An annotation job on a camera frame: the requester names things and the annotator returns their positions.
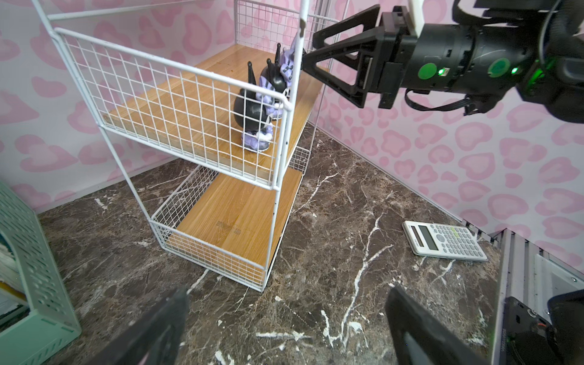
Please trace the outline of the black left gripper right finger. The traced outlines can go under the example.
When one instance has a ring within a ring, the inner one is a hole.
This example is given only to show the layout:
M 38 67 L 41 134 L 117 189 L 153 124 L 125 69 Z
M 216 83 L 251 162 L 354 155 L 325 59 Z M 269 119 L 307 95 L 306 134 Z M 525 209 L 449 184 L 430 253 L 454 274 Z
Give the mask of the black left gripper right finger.
M 486 363 L 401 287 L 389 291 L 385 311 L 399 364 Z

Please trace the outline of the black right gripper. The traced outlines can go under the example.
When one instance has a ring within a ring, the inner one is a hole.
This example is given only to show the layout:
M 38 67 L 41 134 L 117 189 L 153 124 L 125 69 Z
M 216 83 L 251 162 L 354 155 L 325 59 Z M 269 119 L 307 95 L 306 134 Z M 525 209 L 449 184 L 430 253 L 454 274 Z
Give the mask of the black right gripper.
M 373 38 L 325 42 L 348 30 L 372 33 Z M 372 5 L 349 18 L 318 30 L 313 50 L 302 57 L 302 70 L 358 108 L 370 93 L 378 94 L 378 108 L 391 109 L 405 78 L 419 36 L 408 6 L 382 12 Z

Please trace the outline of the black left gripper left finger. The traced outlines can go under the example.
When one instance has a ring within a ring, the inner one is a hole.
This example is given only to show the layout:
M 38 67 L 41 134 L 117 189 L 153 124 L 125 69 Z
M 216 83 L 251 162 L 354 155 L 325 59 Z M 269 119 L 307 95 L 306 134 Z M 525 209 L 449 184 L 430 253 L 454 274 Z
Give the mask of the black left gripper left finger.
M 89 364 L 174 364 L 186 327 L 185 287 L 165 293 L 144 316 L 96 354 Z

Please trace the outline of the small black Kuromi figurine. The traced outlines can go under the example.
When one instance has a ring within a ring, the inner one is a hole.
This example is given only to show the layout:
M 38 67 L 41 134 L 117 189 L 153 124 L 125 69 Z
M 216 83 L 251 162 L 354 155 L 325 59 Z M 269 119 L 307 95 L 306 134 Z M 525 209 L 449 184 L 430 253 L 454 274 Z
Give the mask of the small black Kuromi figurine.
M 270 148 L 274 138 L 272 117 L 256 92 L 241 88 L 234 101 L 235 122 L 242 129 L 242 143 L 247 150 L 264 152 Z

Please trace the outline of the large purple Kuromi doll figurine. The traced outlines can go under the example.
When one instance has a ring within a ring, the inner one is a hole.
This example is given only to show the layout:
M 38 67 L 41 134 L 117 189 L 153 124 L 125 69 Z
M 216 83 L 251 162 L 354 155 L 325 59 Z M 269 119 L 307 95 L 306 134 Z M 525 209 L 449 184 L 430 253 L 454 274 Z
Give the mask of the large purple Kuromi doll figurine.
M 295 38 L 293 39 L 292 44 L 290 45 L 290 48 L 284 50 L 283 53 L 281 54 L 280 73 L 287 83 L 291 83 L 292 81 L 294 72 L 294 58 L 298 39 L 299 36 L 296 35 Z

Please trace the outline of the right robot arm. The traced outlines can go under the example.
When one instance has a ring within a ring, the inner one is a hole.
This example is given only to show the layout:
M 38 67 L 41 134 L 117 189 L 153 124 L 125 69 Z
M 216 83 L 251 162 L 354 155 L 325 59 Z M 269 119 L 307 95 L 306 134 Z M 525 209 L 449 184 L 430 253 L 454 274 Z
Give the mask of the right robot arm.
M 581 1 L 478 1 L 482 16 L 452 9 L 451 24 L 417 21 L 412 6 L 374 5 L 317 31 L 303 70 L 357 107 L 368 94 L 393 107 L 400 90 L 461 94 L 442 105 L 487 113 L 506 92 L 555 118 L 583 122 Z

